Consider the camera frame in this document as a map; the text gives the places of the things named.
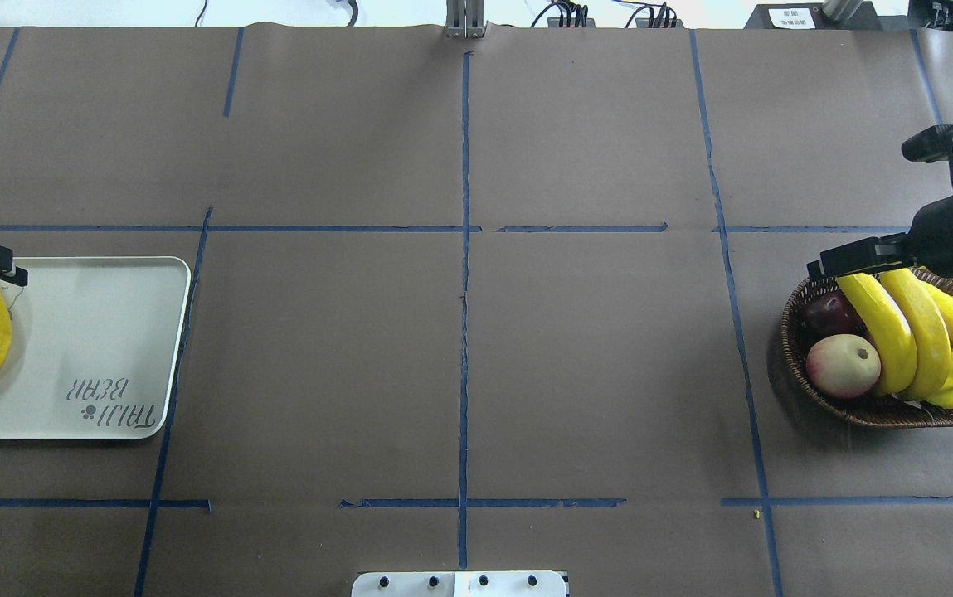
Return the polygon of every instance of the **white tray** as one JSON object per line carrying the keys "label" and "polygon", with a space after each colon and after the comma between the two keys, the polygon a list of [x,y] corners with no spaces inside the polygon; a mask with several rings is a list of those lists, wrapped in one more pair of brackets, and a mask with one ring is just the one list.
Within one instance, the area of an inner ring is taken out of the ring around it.
{"label": "white tray", "polygon": [[142,439],[165,420],[191,280],[177,257],[30,257],[0,282],[0,439]]}

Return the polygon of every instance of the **gray cylinder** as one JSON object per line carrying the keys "label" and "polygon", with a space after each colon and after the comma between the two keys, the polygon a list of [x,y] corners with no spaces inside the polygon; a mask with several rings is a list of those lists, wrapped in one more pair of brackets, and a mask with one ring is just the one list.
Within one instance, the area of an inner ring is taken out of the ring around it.
{"label": "gray cylinder", "polygon": [[846,22],[859,10],[863,0],[826,0],[822,3],[822,14],[832,22]]}

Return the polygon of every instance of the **fruit basket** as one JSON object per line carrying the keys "label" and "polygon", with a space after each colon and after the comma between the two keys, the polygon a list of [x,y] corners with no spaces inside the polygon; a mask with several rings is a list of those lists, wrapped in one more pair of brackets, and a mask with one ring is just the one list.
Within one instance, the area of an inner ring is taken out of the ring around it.
{"label": "fruit basket", "polygon": [[[915,276],[934,284],[947,294],[953,294],[953,279],[943,279],[924,269],[912,269]],[[803,309],[813,302],[837,290],[835,279],[818,282],[805,280],[792,292],[786,302],[780,322],[780,354],[784,356],[790,388],[803,393],[831,415],[845,422],[863,427],[953,427],[953,409],[943,409],[922,403],[921,408],[905,403],[894,396],[864,396],[857,400],[836,400],[819,392],[805,374],[805,356],[811,341],[801,327]]]}

